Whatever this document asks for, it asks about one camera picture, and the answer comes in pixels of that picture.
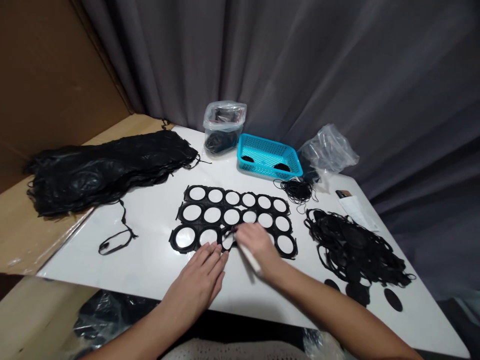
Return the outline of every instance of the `cardboard box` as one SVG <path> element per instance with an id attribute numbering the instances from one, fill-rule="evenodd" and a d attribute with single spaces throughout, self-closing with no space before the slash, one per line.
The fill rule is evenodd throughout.
<path id="1" fill-rule="evenodd" d="M 0 3 L 0 272 L 34 275 L 92 210 L 37 216 L 22 168 L 65 145 L 98 145 L 162 129 L 132 115 L 79 1 Z"/>

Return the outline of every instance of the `clear plastic bag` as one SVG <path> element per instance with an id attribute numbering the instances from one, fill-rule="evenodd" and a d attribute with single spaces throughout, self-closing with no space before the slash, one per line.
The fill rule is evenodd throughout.
<path id="1" fill-rule="evenodd" d="M 149 312 L 159 301 L 114 291 L 97 291 L 78 312 L 73 326 L 77 341 L 56 355 L 59 360 L 77 360 L 115 339 Z"/>
<path id="2" fill-rule="evenodd" d="M 234 101 L 216 101 L 208 104 L 203 117 L 205 150 L 222 155 L 237 147 L 247 116 L 247 105 Z"/>
<path id="3" fill-rule="evenodd" d="M 359 162 L 359 156 L 352 150 L 347 138 L 333 124 L 322 127 L 297 153 L 299 158 L 310 163 L 312 169 L 322 169 L 336 174 Z"/>
<path id="4" fill-rule="evenodd" d="M 345 360 L 339 342 L 326 331 L 303 329 L 303 347 L 311 360 Z"/>

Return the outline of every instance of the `white paper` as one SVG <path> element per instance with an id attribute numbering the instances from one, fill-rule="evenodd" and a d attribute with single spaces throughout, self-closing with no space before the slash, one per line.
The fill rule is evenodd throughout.
<path id="1" fill-rule="evenodd" d="M 345 212 L 351 216 L 354 222 L 358 225 L 363 226 L 365 229 L 370 230 L 371 232 L 379 232 L 379 226 L 373 221 L 373 219 L 367 215 L 367 212 L 360 204 L 358 197 L 356 196 L 347 196 L 341 199 L 338 199 L 341 207 Z"/>

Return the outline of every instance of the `curtain fold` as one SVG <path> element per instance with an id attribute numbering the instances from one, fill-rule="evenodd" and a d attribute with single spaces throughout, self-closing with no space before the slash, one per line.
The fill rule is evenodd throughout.
<path id="1" fill-rule="evenodd" d="M 137 112 L 203 131 L 208 103 L 235 100 L 246 133 L 296 149 L 336 124 L 360 155 L 344 174 L 430 291 L 480 289 L 476 2 L 83 4 Z"/>

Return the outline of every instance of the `white table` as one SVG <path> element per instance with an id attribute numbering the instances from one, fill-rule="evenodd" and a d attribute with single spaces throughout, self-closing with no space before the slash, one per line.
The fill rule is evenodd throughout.
<path id="1" fill-rule="evenodd" d="M 174 131 L 198 150 L 203 160 L 208 160 L 203 149 L 202 132 L 179 126 Z M 190 171 L 180 169 L 164 184 L 137 188 L 127 193 L 123 198 L 127 209 L 127 224 L 139 237 L 132 240 L 128 247 L 107 256 L 98 254 L 99 244 L 125 229 L 121 223 L 123 209 L 119 204 L 99 207 L 37 275 L 161 300 L 193 255 L 178 253 L 168 241 L 172 229 L 180 224 L 175 217 L 188 185 L 267 194 L 288 201 L 285 192 L 277 189 L 272 180 L 240 173 L 236 167 L 236 152 L 231 152 L 214 160 L 213 164 L 200 163 Z M 405 259 L 407 273 L 416 274 L 352 178 L 334 175 L 330 179 L 328 192 L 317 193 L 319 203 L 310 200 L 307 207 L 345 215 L 335 190 L 348 190 L 359 198 L 368 214 L 380 226 L 379 235 L 393 247 L 397 256 Z M 316 243 L 303 224 L 305 215 L 299 214 L 296 205 L 292 203 L 290 211 L 292 235 L 297 241 L 298 255 L 295 260 L 285 261 L 321 282 L 333 279 L 345 293 L 346 283 L 322 266 Z M 255 278 L 247 269 L 238 249 L 232 248 L 222 290 L 211 305 L 211 310 L 315 328 L 288 300 Z M 370 304 L 367 308 L 407 344 L 419 350 L 462 358 L 470 356 L 420 278 L 406 288 L 391 286 L 391 289 L 400 298 L 403 312 L 395 311 L 388 304 L 384 288 L 379 283 L 374 283 L 370 288 Z"/>

